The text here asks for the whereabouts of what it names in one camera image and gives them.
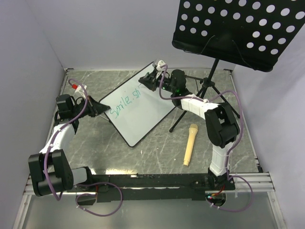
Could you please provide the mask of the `white whiteboard with black frame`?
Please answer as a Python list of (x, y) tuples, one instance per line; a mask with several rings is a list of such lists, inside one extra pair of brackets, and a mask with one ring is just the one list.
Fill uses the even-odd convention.
[(153, 71), (150, 63), (104, 96), (100, 103), (110, 107), (105, 114), (129, 147), (137, 145), (175, 106), (138, 82)]

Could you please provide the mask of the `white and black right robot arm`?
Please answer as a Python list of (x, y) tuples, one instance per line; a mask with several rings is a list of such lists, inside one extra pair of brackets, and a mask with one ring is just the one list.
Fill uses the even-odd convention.
[(205, 120), (207, 135), (213, 145), (208, 184), (211, 189), (219, 190), (225, 180), (229, 180), (229, 156), (243, 135), (233, 110), (227, 103), (212, 103), (191, 93), (186, 88), (188, 76), (184, 71), (173, 70), (169, 77), (166, 74), (166, 70), (157, 68), (140, 77), (138, 82), (151, 91), (159, 90), (163, 100), (171, 100), (176, 107)]

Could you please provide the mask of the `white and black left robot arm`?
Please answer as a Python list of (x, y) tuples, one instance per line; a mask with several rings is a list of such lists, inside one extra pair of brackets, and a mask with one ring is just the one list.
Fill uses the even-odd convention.
[(110, 107), (95, 101), (91, 96), (75, 99), (69, 94), (56, 98), (58, 107), (54, 116), (53, 133), (46, 146), (28, 159), (33, 191), (37, 196), (62, 193), (77, 185), (88, 192), (94, 179), (88, 167), (71, 169), (64, 153), (77, 133), (79, 119), (96, 117)]

